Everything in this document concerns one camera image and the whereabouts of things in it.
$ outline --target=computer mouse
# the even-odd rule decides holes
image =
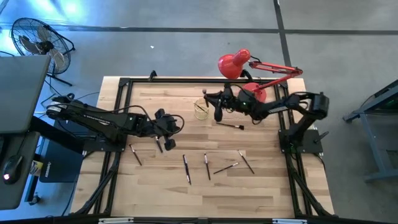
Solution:
[[[2,170],[2,179],[5,184],[13,184],[18,181],[21,176],[22,160],[23,157],[21,155],[14,155],[8,158]]]

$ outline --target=wooden table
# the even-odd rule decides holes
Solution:
[[[104,77],[97,107],[114,109],[120,77]],[[289,92],[305,91],[303,79],[288,81]],[[292,199],[285,157],[280,153],[277,114],[259,125],[249,116],[225,113],[224,123],[243,124],[245,130],[217,125],[213,108],[206,120],[194,115],[193,101],[223,89],[222,84],[135,83],[130,105],[143,106],[150,116],[163,108],[166,113],[185,118],[183,131],[173,136],[177,146],[160,153],[153,139],[128,137],[143,166],[126,148],[122,153],[114,195],[112,216],[131,217],[293,217]],[[274,101],[273,88],[267,89],[267,101]],[[137,108],[130,112],[141,113]],[[295,120],[301,114],[294,113]],[[246,157],[255,171],[252,174],[237,150]],[[211,173],[235,162],[239,165],[211,175],[208,180],[203,154],[207,153]],[[187,182],[182,155],[190,169],[192,185]],[[100,179],[104,153],[95,152],[83,161],[72,210],[81,208],[93,193]],[[314,196],[333,213],[325,172],[319,159],[303,154],[307,184]],[[108,189],[105,189],[103,207]],[[303,209],[302,193],[297,192]]]

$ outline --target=red desk lamp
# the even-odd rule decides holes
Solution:
[[[250,62],[250,58],[254,58],[257,61]],[[248,49],[241,49],[236,54],[228,54],[222,56],[218,60],[218,69],[220,70],[221,74],[223,74],[226,78],[237,79],[240,77],[243,71],[243,65],[246,62],[249,62],[249,66],[251,68],[270,71],[272,73],[286,74],[285,77],[263,85],[259,85],[258,83],[248,83],[243,86],[245,90],[254,92],[254,96],[260,102],[264,102],[266,100],[267,93],[265,91],[265,88],[278,84],[280,82],[284,82],[303,73],[303,70],[297,67],[294,68],[283,65],[276,65],[273,63],[261,62],[258,58],[252,57]]]

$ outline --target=gray concrete floor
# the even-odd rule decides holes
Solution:
[[[396,30],[398,3],[377,0],[280,0],[286,29]],[[20,17],[49,24],[112,27],[277,28],[272,0],[9,0],[0,14],[0,27]],[[0,30],[0,50],[15,53],[9,30]],[[53,81],[61,93],[76,96],[99,91],[107,75],[218,76],[219,56],[248,48],[267,62],[283,63],[278,34],[221,34],[167,32],[61,32],[75,43],[70,68]],[[288,35],[292,64],[304,70],[308,91],[324,91],[330,113],[317,122],[330,131],[323,140],[326,174],[337,215],[385,222],[398,220],[397,180],[365,184],[363,177],[377,171],[358,121],[341,117],[369,95],[397,78],[398,40],[395,35]],[[250,70],[254,76],[274,77]],[[40,99],[51,95],[47,85]],[[85,102],[95,105],[97,96]],[[39,105],[37,111],[44,109]],[[39,184],[43,202],[22,202],[0,211],[0,220],[60,215],[71,183]]]

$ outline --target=fan grille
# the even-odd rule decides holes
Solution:
[[[11,38],[15,45],[15,48],[21,55],[35,55],[32,52],[26,50],[26,48],[22,45],[19,40],[19,36],[25,36],[29,39],[32,43],[40,43],[41,39],[37,33],[38,27],[47,27],[48,25],[42,21],[37,19],[31,18],[20,18],[14,22],[11,29]],[[50,37],[47,37],[47,40],[50,41],[54,49],[58,50],[61,54],[63,54],[65,63],[62,66],[55,66],[54,58],[51,58],[50,66],[49,66],[49,73],[53,74],[61,74],[65,72],[69,65],[70,65],[70,53],[64,54],[65,52],[69,51],[69,48],[63,38],[56,34],[54,30],[48,26],[47,31],[50,34]]]

